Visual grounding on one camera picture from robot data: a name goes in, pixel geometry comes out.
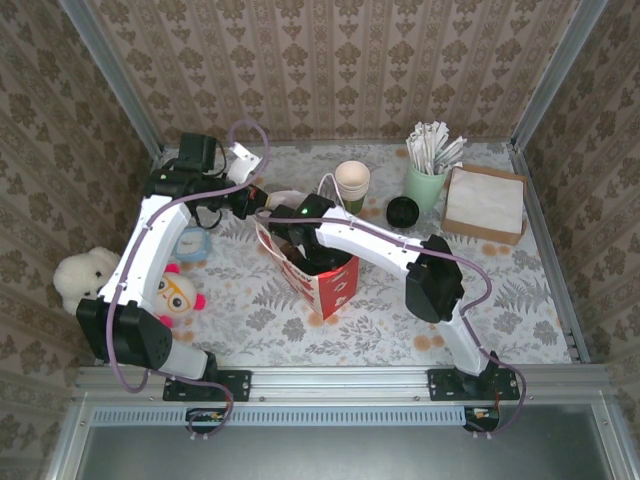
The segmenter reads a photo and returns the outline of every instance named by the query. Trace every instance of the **napkin box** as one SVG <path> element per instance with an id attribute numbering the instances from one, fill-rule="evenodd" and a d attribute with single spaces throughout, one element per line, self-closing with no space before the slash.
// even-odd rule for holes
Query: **napkin box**
<path id="1" fill-rule="evenodd" d="M 493 168 L 488 167 L 480 167 L 477 165 L 464 165 L 463 170 L 471 173 L 481 173 L 483 175 L 491 175 L 499 178 L 506 178 L 509 180 L 517 180 L 523 183 L 523 195 L 526 194 L 527 191 L 527 177 L 522 175 L 516 175 L 511 172 L 504 172 L 502 170 L 494 170 Z M 517 245 L 520 239 L 523 237 L 525 231 L 527 230 L 527 220 L 524 218 L 522 220 L 522 230 L 519 233 L 510 233 L 503 232 L 500 230 L 492 230 L 490 228 L 479 227 L 477 225 L 470 225 L 468 223 L 458 222 L 455 220 L 451 220 L 447 218 L 447 205 L 445 203 L 444 207 L 444 215 L 442 220 L 442 230 L 450 233 L 458 233 L 461 235 L 468 235 L 470 237 L 482 238 L 484 240 L 490 240 L 496 243 L 506 243 L 507 245 Z"/>

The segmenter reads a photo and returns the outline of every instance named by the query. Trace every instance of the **black cup lid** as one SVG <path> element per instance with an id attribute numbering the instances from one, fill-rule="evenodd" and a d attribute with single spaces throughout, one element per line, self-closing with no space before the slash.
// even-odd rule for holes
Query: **black cup lid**
<path id="1" fill-rule="evenodd" d="M 409 197 L 396 197 L 387 205 L 387 222 L 392 227 L 412 227 L 418 221 L 419 216 L 418 204 Z"/>

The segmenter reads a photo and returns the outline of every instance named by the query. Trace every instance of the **blue clock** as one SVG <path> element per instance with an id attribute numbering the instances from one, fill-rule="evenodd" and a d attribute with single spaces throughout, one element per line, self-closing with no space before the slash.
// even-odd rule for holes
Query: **blue clock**
<path id="1" fill-rule="evenodd" d="M 185 228 L 173 247 L 176 260 L 198 263 L 206 260 L 211 253 L 211 240 L 206 230 L 198 227 Z"/>

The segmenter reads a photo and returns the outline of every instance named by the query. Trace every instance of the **white napkin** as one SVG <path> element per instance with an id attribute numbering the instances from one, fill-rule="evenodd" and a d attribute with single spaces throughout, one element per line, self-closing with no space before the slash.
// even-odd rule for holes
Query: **white napkin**
<path id="1" fill-rule="evenodd" d="M 524 184 L 454 168 L 446 217 L 501 232 L 522 231 Z"/>

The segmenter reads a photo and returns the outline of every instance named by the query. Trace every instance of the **red and white paper bag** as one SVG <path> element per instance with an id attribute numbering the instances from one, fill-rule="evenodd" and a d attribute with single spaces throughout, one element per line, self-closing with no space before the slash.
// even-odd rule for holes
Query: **red and white paper bag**
<path id="1" fill-rule="evenodd" d="M 269 231 L 256 223 L 256 233 L 289 285 L 307 304 L 326 319 L 353 297 L 358 288 L 360 259 L 352 257 L 345 265 L 331 272 L 307 275 L 291 263 L 271 238 Z"/>

